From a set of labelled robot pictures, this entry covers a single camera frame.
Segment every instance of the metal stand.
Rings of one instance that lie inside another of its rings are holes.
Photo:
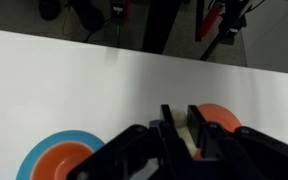
[[[152,0],[142,51],[162,54],[182,0]]]
[[[206,51],[202,55],[201,57],[202,61],[206,61],[210,57],[210,55],[214,52],[217,45],[220,43],[220,40],[221,40],[221,36],[218,34],[213,40],[213,42],[211,43],[211,45],[206,49]]]
[[[196,2],[196,18],[195,18],[195,42],[201,42],[202,38],[198,36],[199,31],[204,20],[204,4],[205,0],[197,0]]]
[[[117,47],[117,48],[120,47],[120,39],[121,39],[120,28],[121,28],[121,27],[120,27],[119,25],[116,26],[116,34],[117,34],[116,47]]]

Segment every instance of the red object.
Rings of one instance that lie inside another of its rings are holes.
[[[223,10],[223,6],[214,6],[207,14],[204,19],[203,24],[201,25],[197,35],[202,38],[207,35],[207,33],[211,30],[213,25],[215,24],[218,16],[221,14]]]
[[[206,121],[220,123],[224,129],[234,132],[236,128],[242,126],[237,117],[228,109],[217,104],[202,104],[197,106]]]
[[[198,149],[198,148],[196,149],[193,159],[195,161],[202,159],[201,149]]]

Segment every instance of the blue rim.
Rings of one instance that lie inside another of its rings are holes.
[[[37,159],[53,145],[64,141],[77,141],[86,144],[92,150],[97,151],[104,146],[104,142],[98,137],[84,131],[69,130],[53,134],[38,143],[25,157],[17,173],[16,180],[29,180],[32,169]]]

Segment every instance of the orange disc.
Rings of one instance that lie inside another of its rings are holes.
[[[37,160],[31,180],[65,180],[68,172],[93,154],[87,145],[66,141],[45,151]]]
[[[214,121],[229,132],[234,132],[241,126],[237,117],[228,109],[217,104],[202,104],[197,106],[206,121]]]

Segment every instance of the gray floor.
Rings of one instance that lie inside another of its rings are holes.
[[[92,2],[102,10],[105,18],[108,19],[109,1],[93,0]],[[141,49],[148,3],[148,0],[132,0],[129,23],[121,28],[121,48],[138,51]],[[79,28],[73,35],[65,36],[62,34],[62,27],[67,9],[62,8],[59,17],[55,20],[44,21],[40,18],[37,7],[37,0],[0,0],[0,30],[78,42],[86,38],[88,32],[79,26],[78,17],[74,10],[68,16],[65,32],[68,33],[77,27]],[[214,31],[203,42],[194,42],[195,9],[196,0],[192,0],[190,4],[182,4],[163,54],[198,60],[216,36],[217,29],[214,28]],[[116,26],[107,23],[101,31],[92,35],[88,43],[115,47],[116,41]],[[235,41],[233,46],[220,45],[209,58],[209,61],[247,66],[241,33],[236,36]]]

